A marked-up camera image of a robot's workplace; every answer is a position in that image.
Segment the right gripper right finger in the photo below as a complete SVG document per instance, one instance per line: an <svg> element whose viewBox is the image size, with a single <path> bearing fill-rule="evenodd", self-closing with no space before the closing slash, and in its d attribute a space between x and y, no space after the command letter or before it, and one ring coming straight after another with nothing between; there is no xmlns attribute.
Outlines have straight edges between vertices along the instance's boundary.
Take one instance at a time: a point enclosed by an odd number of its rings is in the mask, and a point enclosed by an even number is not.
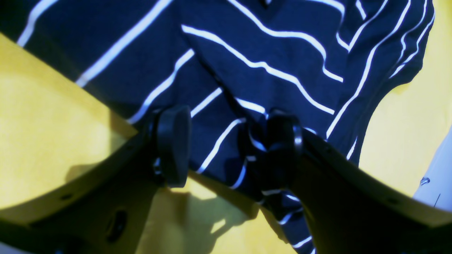
<svg viewBox="0 0 452 254"><path fill-rule="evenodd" d="M318 254L450 254L451 213L369 176L293 115L267 119L266 170L299 198Z"/></svg>

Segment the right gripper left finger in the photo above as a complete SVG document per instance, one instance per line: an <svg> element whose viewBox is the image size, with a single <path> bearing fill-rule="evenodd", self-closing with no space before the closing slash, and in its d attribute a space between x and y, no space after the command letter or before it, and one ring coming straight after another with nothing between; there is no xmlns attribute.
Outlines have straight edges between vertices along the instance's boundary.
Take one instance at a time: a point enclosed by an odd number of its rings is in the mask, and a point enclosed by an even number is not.
<svg viewBox="0 0 452 254"><path fill-rule="evenodd" d="M189 171L187 105L155 110L137 135L89 172L1 209L2 254L134 254L153 197Z"/></svg>

